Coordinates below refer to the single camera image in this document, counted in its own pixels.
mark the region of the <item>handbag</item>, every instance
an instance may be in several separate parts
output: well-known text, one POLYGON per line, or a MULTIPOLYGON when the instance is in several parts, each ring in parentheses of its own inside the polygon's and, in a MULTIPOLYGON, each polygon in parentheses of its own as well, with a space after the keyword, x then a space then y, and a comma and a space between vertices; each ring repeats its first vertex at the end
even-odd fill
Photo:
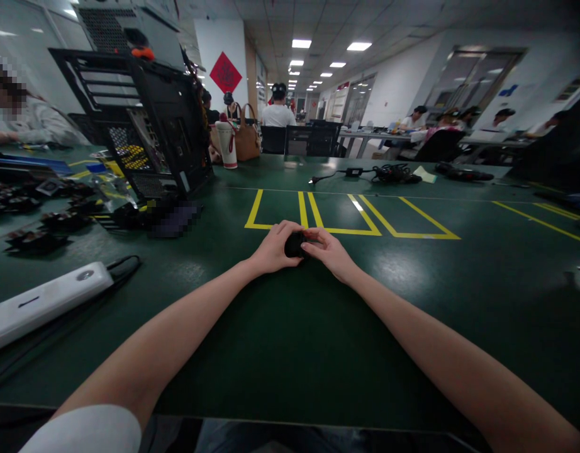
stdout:
POLYGON ((239 162, 260 156, 260 138, 257 133, 256 120, 252 126, 246 124, 246 106, 250 107, 252 117, 256 118, 250 104, 245 104, 240 110, 240 129, 235 133, 235 151, 239 162))

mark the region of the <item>black office chair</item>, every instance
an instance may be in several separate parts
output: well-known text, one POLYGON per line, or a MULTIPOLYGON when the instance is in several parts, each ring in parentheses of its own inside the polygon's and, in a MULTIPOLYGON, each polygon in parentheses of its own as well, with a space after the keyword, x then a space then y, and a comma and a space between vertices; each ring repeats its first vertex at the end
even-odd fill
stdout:
POLYGON ((335 127, 287 126, 285 153, 288 155, 306 155, 333 157, 335 127))
POLYGON ((283 154, 286 147, 286 128, 261 126, 263 154, 283 154))
POLYGON ((462 150, 458 142, 466 135, 462 131, 439 130, 420 148, 413 159, 399 154, 397 160, 414 160, 415 162, 451 162, 462 150))

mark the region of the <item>white power strip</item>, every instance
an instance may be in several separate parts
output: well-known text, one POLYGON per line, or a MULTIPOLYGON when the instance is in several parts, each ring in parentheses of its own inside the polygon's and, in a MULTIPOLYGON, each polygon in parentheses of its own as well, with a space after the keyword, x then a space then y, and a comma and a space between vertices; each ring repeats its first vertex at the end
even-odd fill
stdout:
POLYGON ((0 348, 79 306, 114 281, 94 262, 0 303, 0 348))

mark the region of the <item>red diamond sign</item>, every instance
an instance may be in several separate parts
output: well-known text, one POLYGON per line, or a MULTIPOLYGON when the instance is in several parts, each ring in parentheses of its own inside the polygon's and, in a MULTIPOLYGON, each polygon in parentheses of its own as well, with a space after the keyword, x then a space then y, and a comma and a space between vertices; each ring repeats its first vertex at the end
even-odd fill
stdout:
POLYGON ((240 80, 242 80, 242 75, 238 72, 233 63, 229 61, 225 52, 221 52, 213 70, 210 72, 210 78, 214 80, 221 91, 233 92, 240 83, 240 80))

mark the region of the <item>green workbench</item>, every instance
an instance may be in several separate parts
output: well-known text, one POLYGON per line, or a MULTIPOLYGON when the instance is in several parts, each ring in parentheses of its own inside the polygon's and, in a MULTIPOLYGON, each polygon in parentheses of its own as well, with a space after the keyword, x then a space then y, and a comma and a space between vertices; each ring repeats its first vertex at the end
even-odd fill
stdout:
MULTIPOLYGON (((87 159, 87 150, 67 158, 87 159)), ((262 155, 237 170, 217 167, 198 195, 202 217, 176 240, 93 225, 52 255, 21 259, 2 253, 2 235, 30 217, 0 220, 0 301, 93 261, 129 254, 144 261, 107 303, 9 372, 0 382, 0 404, 57 407, 143 323, 250 256, 267 225, 287 218, 332 229, 361 268, 489 352, 580 429, 576 216, 544 204, 534 187, 442 176, 435 184, 384 186, 371 184, 369 175, 335 176, 315 189, 308 184, 313 175, 384 163, 262 155)), ((424 166, 432 171, 433 164, 424 166)), ((0 366, 35 335, 0 350, 0 366)), ((473 430, 362 300, 315 260, 248 285, 156 412, 473 430)))

